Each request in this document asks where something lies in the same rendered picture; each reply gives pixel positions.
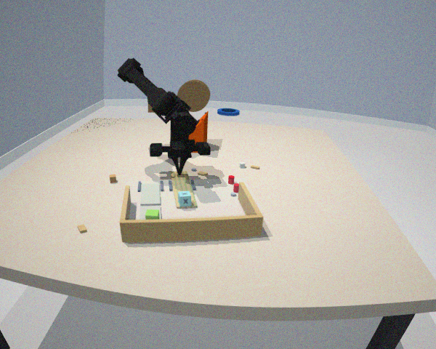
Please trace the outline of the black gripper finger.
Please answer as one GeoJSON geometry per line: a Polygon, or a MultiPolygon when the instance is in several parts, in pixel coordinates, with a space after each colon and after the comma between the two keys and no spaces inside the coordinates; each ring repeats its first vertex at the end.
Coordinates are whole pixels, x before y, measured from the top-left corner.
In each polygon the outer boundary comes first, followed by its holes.
{"type": "Polygon", "coordinates": [[[183,166],[185,165],[185,162],[187,161],[188,158],[191,158],[191,157],[192,157],[191,155],[189,155],[188,157],[180,157],[180,160],[179,160],[179,175],[181,175],[181,173],[182,173],[182,169],[183,169],[183,166]]]}
{"type": "Polygon", "coordinates": [[[168,158],[172,159],[173,162],[175,163],[175,166],[177,168],[177,174],[179,175],[179,165],[178,165],[179,160],[178,160],[178,158],[174,158],[173,156],[169,156],[169,154],[168,154],[168,158]]]}

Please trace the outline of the yellow strip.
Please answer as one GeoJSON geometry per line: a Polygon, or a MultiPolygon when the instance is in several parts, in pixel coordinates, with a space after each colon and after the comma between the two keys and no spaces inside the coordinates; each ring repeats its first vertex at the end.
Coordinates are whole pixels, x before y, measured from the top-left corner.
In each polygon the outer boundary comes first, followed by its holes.
{"type": "Polygon", "coordinates": [[[171,180],[189,180],[187,171],[182,171],[181,175],[178,175],[177,172],[171,172],[171,180]]]}

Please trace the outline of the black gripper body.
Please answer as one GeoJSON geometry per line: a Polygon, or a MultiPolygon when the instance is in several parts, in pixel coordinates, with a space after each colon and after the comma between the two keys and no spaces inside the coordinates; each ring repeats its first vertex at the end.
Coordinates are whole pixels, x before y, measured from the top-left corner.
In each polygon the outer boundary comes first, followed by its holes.
{"type": "MultiPolygon", "coordinates": [[[[176,135],[176,137],[182,137],[182,135],[174,128],[170,129],[170,140],[171,135],[176,135]]],[[[196,142],[195,151],[201,156],[210,155],[211,149],[207,142],[196,142]]],[[[173,156],[170,146],[162,146],[162,143],[151,143],[150,145],[150,157],[159,157],[162,153],[168,153],[169,156],[173,156]]]]}

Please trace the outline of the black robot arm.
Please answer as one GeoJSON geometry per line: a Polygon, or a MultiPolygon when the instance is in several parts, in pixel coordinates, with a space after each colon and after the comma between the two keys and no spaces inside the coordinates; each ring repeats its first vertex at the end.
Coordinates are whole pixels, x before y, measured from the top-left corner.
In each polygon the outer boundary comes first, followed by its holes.
{"type": "Polygon", "coordinates": [[[144,71],[140,63],[134,58],[127,59],[118,69],[118,77],[124,82],[134,83],[141,92],[148,96],[148,103],[152,111],[167,124],[171,121],[171,128],[176,129],[182,137],[171,135],[170,150],[173,157],[188,157],[189,152],[195,151],[195,140],[188,140],[188,135],[192,134],[199,120],[190,115],[190,107],[176,96],[173,92],[166,92],[164,89],[156,87],[144,76],[144,71]],[[187,109],[187,110],[186,110],[187,109]],[[163,119],[162,116],[165,116],[163,119]],[[172,137],[173,136],[173,137],[172,137]]]}

